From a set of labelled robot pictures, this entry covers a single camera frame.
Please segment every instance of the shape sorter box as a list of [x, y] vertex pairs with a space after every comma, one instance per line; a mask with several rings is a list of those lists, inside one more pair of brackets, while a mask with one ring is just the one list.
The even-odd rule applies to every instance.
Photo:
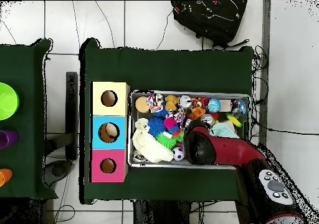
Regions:
[[[92, 82], [93, 115], [126, 116], [130, 86], [124, 82]], [[104, 94], [113, 93], [113, 105], [103, 104]]]
[[[103, 124], [113, 124], [117, 128], [117, 137], [112, 142], [104, 142], [99, 137]], [[123, 150], [127, 145], [127, 116], [93, 116], [92, 150]]]
[[[106, 159], [110, 159], [114, 163], [114, 169], [111, 173], [102, 171], [102, 163]], [[128, 171], [126, 149], [92, 150], [90, 168], [92, 183], [123, 183]]]

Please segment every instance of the black backpack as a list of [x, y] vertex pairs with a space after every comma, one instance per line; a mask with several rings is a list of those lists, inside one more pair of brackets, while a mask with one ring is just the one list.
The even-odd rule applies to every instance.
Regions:
[[196, 33], [196, 37], [206, 37], [214, 46], [228, 46], [238, 31], [244, 15], [247, 0], [205, 0], [171, 1], [174, 7], [174, 19]]

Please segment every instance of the blue box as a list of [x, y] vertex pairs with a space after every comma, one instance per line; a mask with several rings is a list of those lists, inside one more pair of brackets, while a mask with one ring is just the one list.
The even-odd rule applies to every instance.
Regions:
[[[93, 140], [92, 140], [92, 149], [124, 149], [126, 147], [126, 116], [93, 116]], [[98, 136], [99, 128], [105, 123], [112, 123], [118, 127], [120, 134], [117, 139], [113, 142], [104, 142]]]

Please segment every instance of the green bowl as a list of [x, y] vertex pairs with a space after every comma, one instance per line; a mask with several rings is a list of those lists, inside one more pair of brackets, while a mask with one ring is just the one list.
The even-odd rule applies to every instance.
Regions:
[[14, 89], [0, 83], [0, 120], [10, 118], [19, 107], [19, 97]]

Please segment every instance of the green table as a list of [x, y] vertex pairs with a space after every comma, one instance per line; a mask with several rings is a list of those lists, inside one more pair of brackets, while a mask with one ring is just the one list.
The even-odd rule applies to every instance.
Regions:
[[13, 176], [0, 188], [0, 197], [54, 198], [42, 181], [44, 162], [44, 56], [51, 41], [38, 40], [31, 46], [0, 45], [0, 82], [18, 93], [20, 106], [10, 118], [0, 121], [1, 130], [15, 130], [19, 140], [0, 150], [0, 168]]
[[235, 170], [130, 167], [124, 183], [89, 183], [90, 82], [126, 82], [131, 90], [175, 90], [251, 95], [251, 47], [242, 51], [100, 49], [88, 39], [80, 50], [80, 199], [237, 200]]

